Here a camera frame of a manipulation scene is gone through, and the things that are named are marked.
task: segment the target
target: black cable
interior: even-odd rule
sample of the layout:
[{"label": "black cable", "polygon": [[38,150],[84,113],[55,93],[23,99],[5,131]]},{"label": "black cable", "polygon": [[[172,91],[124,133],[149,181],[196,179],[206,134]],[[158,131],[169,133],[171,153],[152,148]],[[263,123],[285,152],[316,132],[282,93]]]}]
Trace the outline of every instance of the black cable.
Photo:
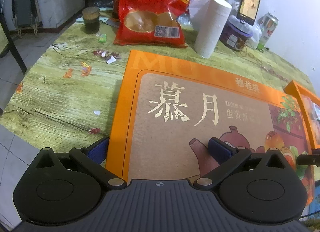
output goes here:
[{"label": "black cable", "polygon": [[316,212],[313,212],[313,213],[311,213],[311,214],[305,215],[305,216],[301,216],[300,218],[301,218],[301,219],[302,219],[302,218],[306,218],[306,217],[308,217],[308,216],[312,216],[312,215],[318,214],[318,213],[320,213],[320,210],[318,210],[318,211],[316,211]]}]

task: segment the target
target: red snack bag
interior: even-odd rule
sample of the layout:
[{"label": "red snack bag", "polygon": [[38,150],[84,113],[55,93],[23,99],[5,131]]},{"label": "red snack bag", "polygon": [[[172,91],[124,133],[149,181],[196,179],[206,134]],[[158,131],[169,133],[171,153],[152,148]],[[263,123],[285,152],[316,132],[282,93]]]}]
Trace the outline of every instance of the red snack bag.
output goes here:
[{"label": "red snack bag", "polygon": [[185,48],[176,21],[190,0],[120,0],[121,22],[114,44],[162,44]]}]

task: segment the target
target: paper towel roll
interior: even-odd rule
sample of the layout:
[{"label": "paper towel roll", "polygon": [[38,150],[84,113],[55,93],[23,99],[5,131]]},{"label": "paper towel roll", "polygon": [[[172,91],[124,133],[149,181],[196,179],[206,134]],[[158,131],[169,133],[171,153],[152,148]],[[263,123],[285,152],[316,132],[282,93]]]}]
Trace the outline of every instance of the paper towel roll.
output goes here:
[{"label": "paper towel roll", "polygon": [[231,9],[225,0],[210,0],[195,43],[195,51],[201,57],[209,58],[213,53]]}]

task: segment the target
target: phone screen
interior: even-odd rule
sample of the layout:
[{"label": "phone screen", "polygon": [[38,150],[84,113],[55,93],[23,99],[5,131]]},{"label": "phone screen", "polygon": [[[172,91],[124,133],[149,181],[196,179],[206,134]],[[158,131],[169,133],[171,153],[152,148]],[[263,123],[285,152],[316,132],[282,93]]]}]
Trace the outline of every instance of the phone screen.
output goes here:
[{"label": "phone screen", "polygon": [[242,0],[237,16],[238,19],[253,25],[258,13],[259,4],[260,0]]}]

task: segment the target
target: table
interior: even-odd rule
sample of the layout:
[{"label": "table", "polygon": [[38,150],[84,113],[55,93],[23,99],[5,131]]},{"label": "table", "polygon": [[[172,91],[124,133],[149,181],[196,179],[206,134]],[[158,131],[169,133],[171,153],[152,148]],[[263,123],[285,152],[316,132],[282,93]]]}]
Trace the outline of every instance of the table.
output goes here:
[{"label": "table", "polygon": [[[67,152],[74,146],[87,147],[111,131],[118,93],[131,49],[190,60],[219,68],[283,91],[292,79],[314,92],[309,78],[278,55],[265,50],[245,48],[234,52],[218,43],[209,59],[193,50],[196,32],[184,29],[186,49],[160,46],[113,45],[116,29],[100,23],[107,35],[99,43],[95,35],[84,33],[84,25],[73,24],[39,58],[23,79],[23,90],[15,93],[5,108],[0,124],[39,149],[51,147]],[[121,59],[107,64],[93,51],[103,49],[119,53]],[[85,62],[92,67],[81,76]],[[71,78],[63,78],[69,68]],[[89,130],[99,128],[98,134]]]}]

